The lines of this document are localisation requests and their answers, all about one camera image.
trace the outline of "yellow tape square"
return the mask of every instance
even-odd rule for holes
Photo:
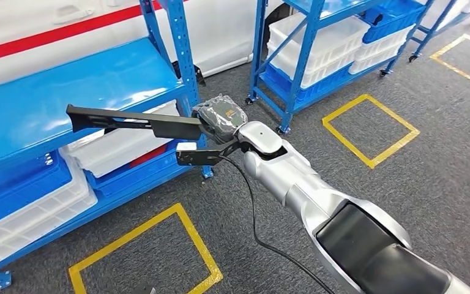
[[[435,60],[436,62],[446,66],[448,69],[458,73],[459,75],[461,75],[462,77],[465,77],[467,78],[468,80],[470,80],[470,75],[463,72],[462,70],[460,69],[457,69],[456,67],[452,66],[451,64],[441,60],[439,57],[441,55],[443,55],[444,53],[448,52],[449,50],[451,50],[451,48],[457,46],[458,44],[462,43],[462,41],[464,40],[470,40],[470,35],[467,35],[467,34],[463,34],[461,37],[459,37],[457,40],[454,40],[453,42],[451,42],[449,45],[445,46],[444,48],[440,49],[439,51],[433,53],[433,55],[430,56],[431,59]]]
[[[356,106],[357,104],[363,102],[364,100],[369,100],[370,102],[374,103],[377,107],[379,107],[382,111],[386,112],[388,115],[393,117],[396,121],[401,123],[403,126],[405,126],[408,130],[410,130],[410,133],[408,133],[406,136],[401,138],[401,140],[397,141],[396,144],[393,144],[392,146],[388,147],[385,151],[383,151],[381,154],[377,155],[376,157],[369,159],[366,155],[364,155],[359,149],[357,149],[349,140],[347,140],[342,134],[338,132],[331,124],[330,121],[338,117],[340,114],[346,112],[347,110],[351,109],[352,107]],[[404,145],[408,144],[413,138],[415,138],[417,135],[420,134],[419,130],[417,130],[414,126],[412,126],[410,123],[405,121],[403,118],[400,116],[396,115],[392,110],[388,109],[386,106],[381,104],[379,101],[377,101],[374,97],[368,95],[368,94],[363,94],[359,96],[358,98],[348,102],[344,106],[338,108],[336,111],[333,113],[327,115],[324,117],[322,120],[323,126],[329,130],[329,132],[334,135],[340,142],[342,142],[347,148],[349,148],[361,161],[365,162],[366,165],[370,168],[376,167],[376,165],[380,164],[382,161],[387,159],[390,155],[392,155],[395,151],[401,149]]]
[[[208,251],[208,248],[206,248],[206,245],[204,245],[204,242],[199,236],[199,233],[195,230],[195,227],[193,226],[192,221],[188,217],[185,209],[183,208],[181,203],[176,203],[170,208],[161,212],[160,214],[154,216],[152,219],[149,219],[144,224],[140,225],[137,228],[134,228],[134,230],[121,236],[116,241],[91,254],[84,260],[78,262],[76,265],[71,266],[69,268],[69,277],[71,278],[73,288],[75,289],[75,294],[87,294],[86,287],[84,286],[84,282],[82,280],[82,276],[80,275],[81,270],[97,262],[104,256],[110,254],[112,251],[115,251],[121,246],[127,244],[132,239],[136,238],[137,236],[140,236],[142,233],[149,230],[153,226],[159,224],[163,220],[169,218],[174,213],[179,216],[179,219],[183,223],[183,226],[185,227],[190,238],[192,239],[195,247],[197,248],[197,251],[201,255],[201,258],[204,260],[204,263],[210,271],[210,276],[208,276],[205,280],[203,280],[201,283],[191,289],[188,294],[202,294],[210,287],[212,287],[215,283],[222,280],[223,276],[220,272],[220,269],[218,268],[214,258]]]

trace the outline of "white plastic bin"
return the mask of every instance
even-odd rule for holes
[[[267,47],[269,49],[270,55],[276,50],[276,48],[274,48],[270,44],[267,44]],[[354,49],[354,51],[351,51],[350,53],[347,53],[346,55],[336,59],[335,61],[325,64],[319,68],[314,68],[310,70],[306,69],[300,87],[302,89],[307,89],[308,87],[323,80],[329,75],[332,75],[339,69],[347,66],[349,63],[354,61],[354,55],[356,51],[357,49]],[[294,72],[296,71],[295,61],[288,60],[288,58],[286,58],[285,56],[277,55],[275,58],[273,58],[271,64],[274,67],[281,69],[285,74],[289,76],[291,80],[293,80]]]
[[[268,48],[278,48],[304,18],[303,14],[296,13],[270,24]],[[359,48],[369,28],[370,26],[358,17],[349,17],[318,30],[305,70],[318,69]],[[286,56],[296,66],[304,34],[305,26],[280,50],[278,55]]]
[[[399,52],[399,48],[401,48],[404,43],[405,42],[402,41],[401,43],[394,45],[382,52],[379,52],[378,54],[373,55],[369,58],[354,60],[354,63],[352,63],[352,66],[349,69],[349,74],[355,75],[358,72],[361,72],[371,66],[375,66],[380,62],[394,57],[395,55],[397,55],[397,53]]]
[[[356,53],[356,59],[363,60],[391,49],[392,46],[406,41],[406,36],[415,25],[397,31],[372,43],[363,44]]]
[[[145,113],[179,116],[175,100]],[[156,138],[152,130],[119,129],[105,135],[103,131],[94,133],[63,147],[63,150],[78,162],[78,166],[99,178],[169,141],[171,139]]]
[[[97,203],[83,171],[62,151],[61,156],[71,182],[0,220],[0,261]]]

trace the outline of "blue shelving unit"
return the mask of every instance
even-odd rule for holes
[[[277,127],[277,131],[281,134],[289,132],[289,124],[293,118],[293,114],[297,113],[301,109],[320,101],[330,93],[336,91],[344,85],[356,80],[357,78],[378,69],[380,66],[384,66],[385,62],[374,66],[371,69],[367,69],[356,75],[348,75],[344,80],[332,84],[331,86],[319,87],[320,91],[313,91],[308,102],[297,103],[297,98],[300,91],[300,84],[304,76],[305,66],[309,52],[311,51],[313,41],[317,30],[329,26],[335,22],[348,18],[352,15],[361,13],[373,6],[380,4],[384,0],[339,0],[339,1],[324,1],[324,0],[284,0],[284,2],[291,7],[297,9],[300,13],[306,15],[306,18],[301,22],[298,27],[289,35],[286,40],[270,55],[264,62],[261,62],[261,53],[264,39],[264,21],[265,11],[267,6],[266,0],[258,0],[256,10],[256,23],[255,23],[255,39],[253,47],[253,62],[252,62],[252,74],[250,81],[250,93],[247,104],[252,104],[258,97],[262,98],[267,104],[269,104],[274,111],[276,111],[282,118],[282,122]],[[433,0],[428,0],[425,10],[420,14],[416,21],[416,27],[419,25],[422,17],[425,15],[429,6],[433,3]],[[278,52],[292,39],[292,37],[298,33],[304,26],[305,35],[302,42],[302,49],[300,50],[299,60],[297,63],[294,79],[292,80],[289,91],[284,91],[278,84],[274,83],[272,79],[266,78],[263,74],[266,67],[269,65],[271,59],[273,59]],[[408,34],[408,39],[411,38],[415,28]],[[404,50],[406,43],[400,48],[399,54]],[[392,67],[397,61],[399,54],[388,60],[388,65],[385,70],[382,70],[382,75],[391,73]],[[285,103],[285,109],[281,109],[273,100],[271,100],[265,93],[262,92],[259,85],[266,85],[274,94],[279,96]]]
[[[178,80],[159,33],[152,1],[140,1],[149,37],[0,85],[0,170],[24,164],[96,130],[72,132],[67,104],[144,111],[176,99],[181,115],[199,103],[182,0],[160,0],[170,22],[182,80]],[[206,146],[203,137],[200,146]],[[92,208],[0,262],[0,269],[79,226],[186,172],[175,160],[175,145],[154,160],[170,162],[157,176],[139,177],[113,197],[99,197]],[[147,170],[141,164],[129,170]],[[210,167],[203,168],[212,176]],[[11,284],[0,272],[0,289]]]
[[[424,49],[424,47],[426,47],[426,44],[432,38],[442,34],[443,32],[447,31],[449,28],[452,28],[453,26],[461,23],[462,21],[464,21],[465,19],[470,17],[470,12],[468,12],[468,13],[461,12],[453,20],[448,22],[445,26],[439,28],[442,21],[444,21],[445,17],[447,16],[447,14],[451,10],[451,8],[455,5],[456,2],[457,2],[457,0],[449,1],[448,5],[446,6],[446,8],[444,8],[444,10],[442,11],[442,13],[437,18],[437,20],[435,21],[435,23],[433,24],[433,26],[431,28],[427,28],[427,27],[422,26],[422,25],[420,25],[417,28],[419,31],[421,31],[422,33],[425,34],[425,37],[424,37],[424,39],[420,40],[419,38],[416,38],[416,37],[412,36],[411,39],[413,41],[419,43],[419,46],[417,47],[417,50],[413,53],[413,55],[410,56],[409,62],[412,62],[413,60],[417,59],[420,56],[420,52]]]

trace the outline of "white vehicle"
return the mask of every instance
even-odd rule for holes
[[[269,0],[266,11],[280,4]],[[184,6],[193,60],[203,75],[251,61],[256,0],[188,0]],[[176,60],[166,13],[159,9],[156,16]],[[144,36],[137,0],[0,0],[0,84]]]

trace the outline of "blue plastic bin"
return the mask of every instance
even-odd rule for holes
[[[363,43],[371,43],[417,22],[424,5],[413,0],[388,0],[372,7],[360,17],[370,25]]]
[[[165,153],[133,168],[130,168],[130,163],[127,163],[99,178],[95,178],[87,170],[84,172],[97,197],[110,197],[134,184],[147,183],[148,185],[160,178],[158,175],[160,171],[175,167],[177,165],[176,146],[179,142],[180,140],[170,141],[166,144]]]
[[[299,104],[301,102],[315,100],[316,98],[318,98],[317,93],[329,91],[330,89],[335,87],[335,85],[338,85],[338,81],[341,81],[342,79],[345,79],[350,76],[348,70],[351,65],[352,63],[349,63],[347,66],[339,69],[332,75],[329,75],[328,77],[324,78],[323,80],[317,82],[316,84],[310,86],[307,89],[300,88],[295,103]],[[276,85],[278,85],[278,87],[280,87],[280,89],[285,93],[291,92],[291,84],[293,83],[293,81],[291,81],[289,76],[282,70],[274,67],[272,64],[268,64],[264,75],[266,76],[266,78],[270,79]]]
[[[0,170],[0,219],[69,183],[58,151]]]

